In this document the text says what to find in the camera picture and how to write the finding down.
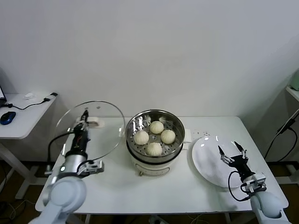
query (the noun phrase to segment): glass lid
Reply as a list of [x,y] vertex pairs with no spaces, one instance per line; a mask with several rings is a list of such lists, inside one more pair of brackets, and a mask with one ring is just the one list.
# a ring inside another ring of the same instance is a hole
[[[88,159],[104,157],[118,146],[125,132],[125,119],[122,112],[109,102],[88,101],[70,109],[58,121],[53,138],[71,132],[86,110],[90,139],[86,148]],[[74,134],[70,134],[55,142],[62,155],[70,150],[73,138]]]

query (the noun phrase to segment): floor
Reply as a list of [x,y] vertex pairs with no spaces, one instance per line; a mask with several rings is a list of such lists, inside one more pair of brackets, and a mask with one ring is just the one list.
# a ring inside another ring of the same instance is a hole
[[[0,162],[0,164],[4,167],[5,171],[8,173],[10,170],[10,166],[5,162]],[[41,168],[37,172],[38,177],[43,177],[45,166],[41,166]],[[273,174],[275,176],[285,176],[289,175],[288,170],[284,166],[275,165],[270,166]],[[4,179],[4,175],[2,170],[0,170],[0,182]],[[17,193],[20,185],[23,182],[23,178],[16,172],[11,176],[9,181],[6,183],[5,188],[0,194],[0,224],[4,223],[14,223],[14,224],[27,224],[30,220],[37,217],[39,212],[37,212],[34,208],[34,205],[29,202],[22,203],[22,201],[15,201],[14,196]],[[289,221],[293,224],[299,223],[299,188],[295,185],[281,185],[283,192],[289,200],[289,207],[285,210],[286,215],[289,218]],[[42,191],[42,186],[30,186],[25,199],[36,202],[40,192]],[[14,220],[10,221],[7,217],[10,216],[13,211],[9,205],[2,203],[1,201],[9,202],[13,207],[20,207],[16,210],[16,217]],[[231,213],[231,219],[234,220],[240,213]],[[77,215],[79,218],[84,220],[85,215]],[[90,224],[146,224],[149,223],[149,217],[147,215],[143,216],[97,216],[92,215]],[[191,224],[192,219],[196,218],[197,215],[162,215],[160,216],[169,224]],[[225,224],[224,214],[204,214],[199,217],[197,224]],[[257,224],[256,218],[250,221],[248,224]]]

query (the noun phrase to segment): laptop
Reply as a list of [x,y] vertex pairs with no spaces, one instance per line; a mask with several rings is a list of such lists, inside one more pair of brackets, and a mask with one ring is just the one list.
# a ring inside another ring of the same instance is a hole
[[1,86],[0,86],[0,107],[3,105],[3,104],[5,104],[6,103],[6,97],[5,97],[5,95],[4,95],[4,93],[3,93],[3,90],[2,90],[2,88],[1,88]]

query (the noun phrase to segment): shelf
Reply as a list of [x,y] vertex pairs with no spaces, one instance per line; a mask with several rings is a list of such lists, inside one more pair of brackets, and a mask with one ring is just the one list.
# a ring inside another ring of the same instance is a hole
[[291,89],[289,86],[286,88],[286,90],[297,100],[299,101],[299,91]]

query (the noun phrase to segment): steamed bun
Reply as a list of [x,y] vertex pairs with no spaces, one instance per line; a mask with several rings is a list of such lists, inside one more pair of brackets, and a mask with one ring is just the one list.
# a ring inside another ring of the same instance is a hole
[[162,151],[163,149],[159,143],[152,142],[148,145],[146,149],[146,154],[149,156],[160,156],[162,155]]
[[165,144],[171,144],[176,139],[176,134],[172,130],[165,130],[161,134],[161,140]]
[[148,143],[149,139],[150,139],[149,134],[147,134],[143,130],[138,131],[134,135],[134,141],[137,145],[145,145],[146,143]]
[[164,125],[160,121],[154,121],[150,124],[149,129],[154,134],[160,134],[164,130]]

